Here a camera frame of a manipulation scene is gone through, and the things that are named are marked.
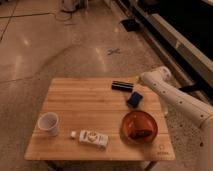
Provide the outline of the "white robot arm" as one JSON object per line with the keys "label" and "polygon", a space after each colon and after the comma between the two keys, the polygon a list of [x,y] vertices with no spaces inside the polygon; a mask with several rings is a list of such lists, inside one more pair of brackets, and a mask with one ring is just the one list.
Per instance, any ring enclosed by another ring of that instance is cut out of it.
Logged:
{"label": "white robot arm", "polygon": [[197,158],[196,171],[213,171],[213,106],[170,85],[171,76],[167,67],[160,66],[141,73],[139,83],[182,112],[202,131],[203,147]]}

